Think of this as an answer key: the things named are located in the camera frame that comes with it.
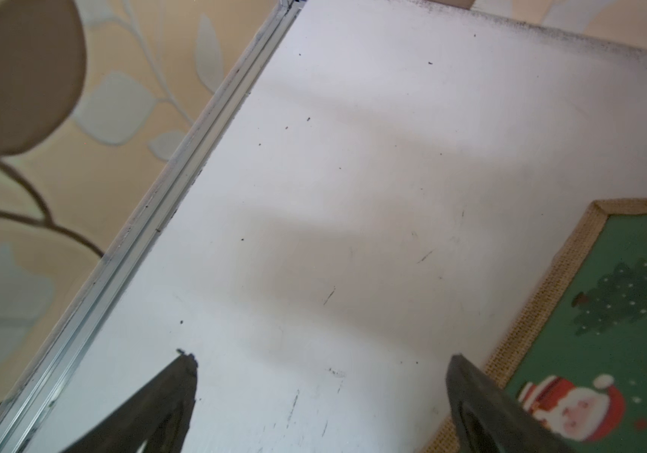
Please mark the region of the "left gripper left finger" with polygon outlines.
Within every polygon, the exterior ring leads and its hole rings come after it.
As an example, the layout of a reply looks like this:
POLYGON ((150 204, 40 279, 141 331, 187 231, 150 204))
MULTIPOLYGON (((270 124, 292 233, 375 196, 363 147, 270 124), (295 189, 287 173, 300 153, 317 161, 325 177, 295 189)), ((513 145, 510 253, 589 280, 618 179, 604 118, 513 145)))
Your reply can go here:
POLYGON ((196 404, 198 362, 178 357, 65 450, 67 452, 180 452, 196 404))

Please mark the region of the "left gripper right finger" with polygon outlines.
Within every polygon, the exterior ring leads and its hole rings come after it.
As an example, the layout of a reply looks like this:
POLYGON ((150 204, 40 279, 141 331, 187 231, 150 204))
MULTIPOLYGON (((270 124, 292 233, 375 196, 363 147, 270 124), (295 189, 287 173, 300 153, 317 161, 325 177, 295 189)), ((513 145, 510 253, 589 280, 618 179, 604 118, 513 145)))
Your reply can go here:
POLYGON ((446 386, 459 452, 570 452, 462 355, 451 358, 446 386))

